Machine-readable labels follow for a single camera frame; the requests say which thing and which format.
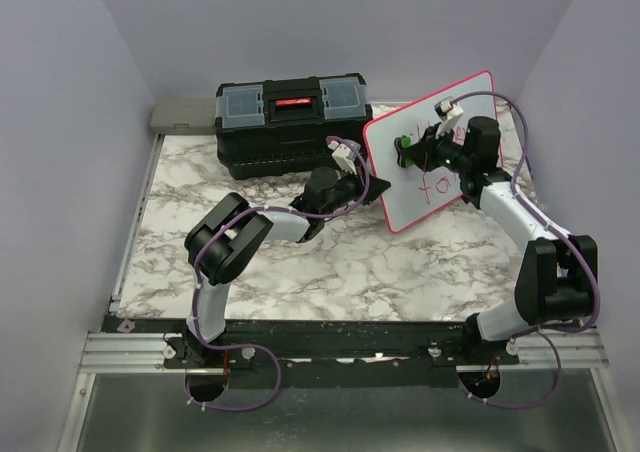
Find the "green whiteboard eraser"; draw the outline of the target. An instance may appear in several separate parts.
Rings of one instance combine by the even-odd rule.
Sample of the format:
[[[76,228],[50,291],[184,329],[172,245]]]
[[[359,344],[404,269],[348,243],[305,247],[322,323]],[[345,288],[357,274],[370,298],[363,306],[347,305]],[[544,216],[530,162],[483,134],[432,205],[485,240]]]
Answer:
[[[394,139],[394,148],[396,151],[396,163],[401,168],[409,168],[413,165],[413,161],[405,155],[405,151],[412,145],[410,136],[400,136]]]

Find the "pink framed whiteboard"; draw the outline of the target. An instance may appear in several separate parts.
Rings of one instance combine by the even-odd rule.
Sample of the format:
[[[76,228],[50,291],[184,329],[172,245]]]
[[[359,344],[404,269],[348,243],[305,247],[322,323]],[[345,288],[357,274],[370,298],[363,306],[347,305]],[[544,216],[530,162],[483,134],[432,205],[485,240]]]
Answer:
[[[444,167],[431,172],[423,172],[416,166],[399,167],[394,140],[407,136],[413,143],[417,142],[427,127],[439,121],[434,111],[437,102],[447,97],[493,89],[493,75],[484,70],[366,124],[363,138],[372,172],[375,177],[391,184],[381,195],[383,211],[391,232],[399,233],[461,197],[459,178]]]

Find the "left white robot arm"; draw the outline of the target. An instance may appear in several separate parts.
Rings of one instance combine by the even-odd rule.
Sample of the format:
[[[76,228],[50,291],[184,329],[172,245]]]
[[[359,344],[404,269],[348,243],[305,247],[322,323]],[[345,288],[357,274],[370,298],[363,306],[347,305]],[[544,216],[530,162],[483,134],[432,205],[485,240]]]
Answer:
[[[364,172],[314,170],[301,194],[288,206],[257,205],[227,194],[188,234],[184,247],[195,275],[187,327],[194,335],[187,354],[201,367],[214,365],[222,352],[225,309],[231,283],[268,241],[305,243],[326,223],[377,200],[391,183]]]

